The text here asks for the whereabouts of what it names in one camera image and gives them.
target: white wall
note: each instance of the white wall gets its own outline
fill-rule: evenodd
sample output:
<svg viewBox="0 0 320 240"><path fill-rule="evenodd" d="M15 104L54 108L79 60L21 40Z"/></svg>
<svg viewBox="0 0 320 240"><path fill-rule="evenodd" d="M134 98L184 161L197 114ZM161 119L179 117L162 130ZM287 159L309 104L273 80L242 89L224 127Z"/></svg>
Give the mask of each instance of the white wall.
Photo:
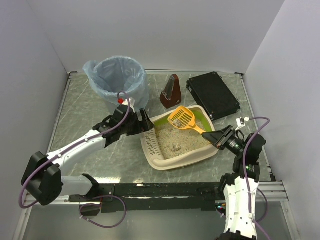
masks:
<svg viewBox="0 0 320 240"><path fill-rule="evenodd" d="M284 0L28 0L67 71L114 55L146 69L245 73Z"/></svg>
<svg viewBox="0 0 320 240"><path fill-rule="evenodd" d="M320 239L320 1L286 0L247 73L266 151L302 239Z"/></svg>
<svg viewBox="0 0 320 240"><path fill-rule="evenodd" d="M25 0L0 2L0 239L13 237L20 181L45 152L67 73Z"/></svg>

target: yellow litter scoop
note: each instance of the yellow litter scoop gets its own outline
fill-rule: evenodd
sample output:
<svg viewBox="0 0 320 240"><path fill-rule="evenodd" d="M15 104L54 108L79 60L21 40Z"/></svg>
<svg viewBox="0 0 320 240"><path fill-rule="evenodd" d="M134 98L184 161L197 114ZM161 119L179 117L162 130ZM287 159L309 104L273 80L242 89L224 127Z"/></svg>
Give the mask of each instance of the yellow litter scoop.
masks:
<svg viewBox="0 0 320 240"><path fill-rule="evenodd" d="M179 106L171 113L168 117L168 122L180 130L193 129L200 134L206 132L197 126L194 113L184 106Z"/></svg>

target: scoop handle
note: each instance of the scoop handle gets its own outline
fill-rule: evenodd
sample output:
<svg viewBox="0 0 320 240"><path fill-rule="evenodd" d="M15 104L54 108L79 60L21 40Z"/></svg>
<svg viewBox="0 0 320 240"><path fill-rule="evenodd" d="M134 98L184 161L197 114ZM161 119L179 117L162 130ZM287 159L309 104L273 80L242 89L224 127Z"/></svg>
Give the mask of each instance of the scoop handle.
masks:
<svg viewBox="0 0 320 240"><path fill-rule="evenodd" d="M203 134L205 133L206 131L205 130L202 130L200 127L198 127L197 125L195 125L195 127L193 127L194 130L196 130L198 133L200 134Z"/></svg>

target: trash can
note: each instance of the trash can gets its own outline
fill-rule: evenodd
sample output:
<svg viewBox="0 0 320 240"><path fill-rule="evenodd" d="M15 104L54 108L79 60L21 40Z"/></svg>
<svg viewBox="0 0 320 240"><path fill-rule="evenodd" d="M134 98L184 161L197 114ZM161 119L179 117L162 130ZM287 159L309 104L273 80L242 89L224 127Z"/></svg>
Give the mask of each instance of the trash can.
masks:
<svg viewBox="0 0 320 240"><path fill-rule="evenodd" d="M100 63L88 61L83 70L89 78L91 88L105 100L111 114L119 106L120 91L125 91L129 97L134 98L136 111L146 107L149 101L147 73L133 58L113 56Z"/></svg>

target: litter box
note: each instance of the litter box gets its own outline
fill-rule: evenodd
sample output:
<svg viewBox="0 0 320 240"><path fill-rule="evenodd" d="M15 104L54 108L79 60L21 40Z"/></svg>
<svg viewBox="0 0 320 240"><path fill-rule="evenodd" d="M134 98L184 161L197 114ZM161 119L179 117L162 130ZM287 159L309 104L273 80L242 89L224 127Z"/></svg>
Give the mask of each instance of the litter box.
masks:
<svg viewBox="0 0 320 240"><path fill-rule="evenodd" d="M214 125L212 124L210 118L208 117L203 107L195 105L189 106L187 108L194 113L196 119L202 122L205 131L212 132L215 130ZM150 120L156 126L166 124L168 123L169 115L174 111L175 110L172 110L160 116L152 117ZM145 157L151 165L151 167L161 171L181 168L187 165L195 164L214 156L218 152L218 149L216 149L213 145L210 144L202 148L189 151L185 154L170 159L165 159L161 153L155 129L141 134L141 144Z"/></svg>

